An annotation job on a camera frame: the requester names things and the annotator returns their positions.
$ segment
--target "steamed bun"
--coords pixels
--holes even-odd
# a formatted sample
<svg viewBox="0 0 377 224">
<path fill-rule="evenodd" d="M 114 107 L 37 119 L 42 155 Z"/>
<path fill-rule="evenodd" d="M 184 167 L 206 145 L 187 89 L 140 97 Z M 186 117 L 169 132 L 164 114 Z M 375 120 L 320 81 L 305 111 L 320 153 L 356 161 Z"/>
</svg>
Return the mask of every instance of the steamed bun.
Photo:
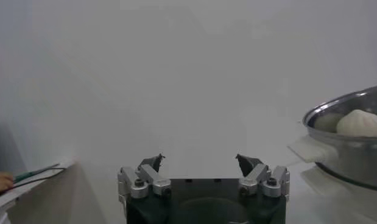
<svg viewBox="0 0 377 224">
<path fill-rule="evenodd" d="M 337 133 L 352 137 L 377 137 L 377 115 L 354 110 L 339 121 Z"/>
</svg>

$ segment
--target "white table surface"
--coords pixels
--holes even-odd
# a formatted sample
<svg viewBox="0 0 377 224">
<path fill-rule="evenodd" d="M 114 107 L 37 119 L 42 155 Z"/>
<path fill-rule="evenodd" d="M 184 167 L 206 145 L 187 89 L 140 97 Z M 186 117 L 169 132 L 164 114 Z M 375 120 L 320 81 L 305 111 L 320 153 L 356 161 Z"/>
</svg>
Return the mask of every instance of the white table surface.
<svg viewBox="0 0 377 224">
<path fill-rule="evenodd" d="M 287 224 L 377 224 L 363 215 L 350 212 L 345 206 L 339 206 L 334 199 L 316 193 L 300 175 L 314 166 L 300 163 L 288 167 L 291 188 Z"/>
</svg>

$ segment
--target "white backdrop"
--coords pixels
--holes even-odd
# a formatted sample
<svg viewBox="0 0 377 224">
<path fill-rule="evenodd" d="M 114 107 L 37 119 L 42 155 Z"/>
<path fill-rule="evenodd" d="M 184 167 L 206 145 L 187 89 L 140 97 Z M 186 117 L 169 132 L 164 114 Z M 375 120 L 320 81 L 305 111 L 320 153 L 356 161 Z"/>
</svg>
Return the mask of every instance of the white backdrop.
<svg viewBox="0 0 377 224">
<path fill-rule="evenodd" d="M 377 0 L 0 0 L 0 165 L 78 162 L 10 215 L 123 223 L 122 165 L 161 152 L 163 175 L 195 178 L 240 176 L 237 153 L 287 164 L 308 109 L 372 85 Z"/>
</svg>

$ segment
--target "screw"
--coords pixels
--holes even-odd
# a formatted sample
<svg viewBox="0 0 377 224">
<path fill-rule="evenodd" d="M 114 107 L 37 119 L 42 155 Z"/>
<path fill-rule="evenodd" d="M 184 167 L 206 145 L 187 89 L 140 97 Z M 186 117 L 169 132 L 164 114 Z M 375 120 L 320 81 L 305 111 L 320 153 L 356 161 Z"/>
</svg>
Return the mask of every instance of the screw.
<svg viewBox="0 0 377 224">
<path fill-rule="evenodd" d="M 240 188 L 239 195 L 241 195 L 242 197 L 247 197 L 248 194 L 249 194 L 249 191 L 246 187 Z"/>
<path fill-rule="evenodd" d="M 162 196 L 163 198 L 170 198 L 171 195 L 172 195 L 172 191 L 171 191 L 170 188 L 165 188 L 165 189 L 163 189 L 163 190 L 161 191 L 161 196 Z"/>
<path fill-rule="evenodd" d="M 145 185 L 145 181 L 141 180 L 141 179 L 137 179 L 134 181 L 134 186 L 136 187 L 143 187 Z"/>
<path fill-rule="evenodd" d="M 270 177 L 268 180 L 267 180 L 267 184 L 269 186 L 276 186 L 276 184 L 278 184 L 277 180 L 274 179 L 273 177 Z"/>
</svg>

